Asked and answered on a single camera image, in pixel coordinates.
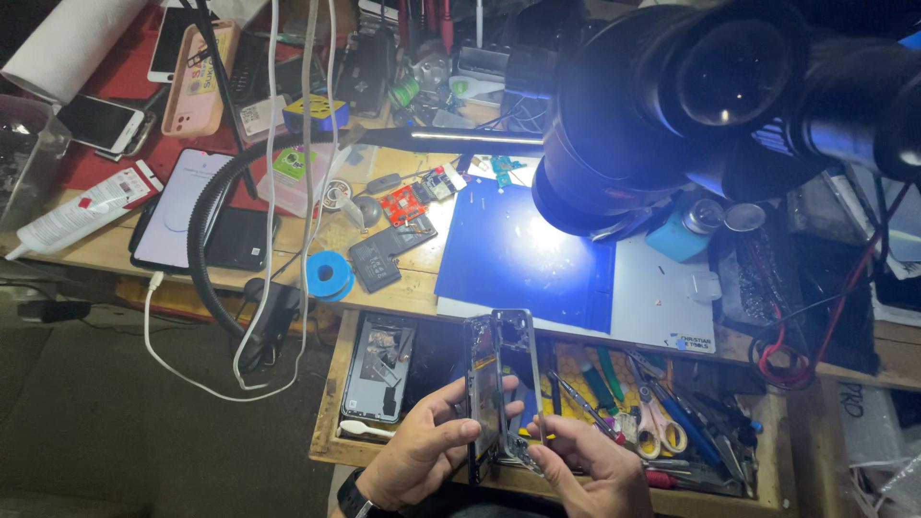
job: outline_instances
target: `hand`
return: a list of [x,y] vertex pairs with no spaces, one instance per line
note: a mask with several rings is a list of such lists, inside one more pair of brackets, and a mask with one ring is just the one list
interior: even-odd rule
[[[536,419],[528,424],[531,437],[540,433]],[[652,516],[646,472],[635,453],[583,421],[561,416],[543,420],[547,435],[556,438],[549,448],[534,444],[528,453],[563,501],[569,518]],[[592,481],[579,485],[571,467],[587,470]]]
[[[515,376],[502,378],[505,392],[515,390]],[[467,444],[480,435],[480,423],[458,419],[454,405],[467,396],[464,378],[427,395],[410,410],[384,450],[358,477],[361,494],[385,511],[419,503],[467,459]],[[524,411],[524,403],[506,405],[506,416]]]

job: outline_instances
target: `pink phone case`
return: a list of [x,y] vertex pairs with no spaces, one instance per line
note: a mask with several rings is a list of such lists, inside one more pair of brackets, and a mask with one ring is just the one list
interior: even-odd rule
[[[217,46],[230,76],[240,29],[235,21],[229,19],[213,23]],[[177,138],[213,135],[221,124],[224,102],[217,90],[215,70],[210,60],[196,57],[204,48],[204,38],[198,28],[189,26],[182,37],[176,74],[160,126],[163,135]]]

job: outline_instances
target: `paper towel roll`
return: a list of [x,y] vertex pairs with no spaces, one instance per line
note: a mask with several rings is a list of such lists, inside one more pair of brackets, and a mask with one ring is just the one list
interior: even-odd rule
[[43,99],[67,104],[145,4],[146,0],[64,0],[0,74]]

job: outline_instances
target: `blue spool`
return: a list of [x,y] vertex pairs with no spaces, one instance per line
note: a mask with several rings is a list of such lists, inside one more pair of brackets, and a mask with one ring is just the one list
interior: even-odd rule
[[352,266],[340,253],[327,250],[308,258],[308,291],[317,300],[341,300],[354,285],[355,274],[352,273]]

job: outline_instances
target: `wristwatch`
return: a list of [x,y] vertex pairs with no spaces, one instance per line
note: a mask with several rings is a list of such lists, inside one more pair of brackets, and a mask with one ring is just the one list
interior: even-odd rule
[[363,467],[353,471],[352,475],[348,476],[336,493],[339,510],[343,512],[345,518],[390,518],[401,516],[398,512],[382,510],[361,494],[358,486],[355,485],[355,481],[358,480],[363,471],[365,471]]

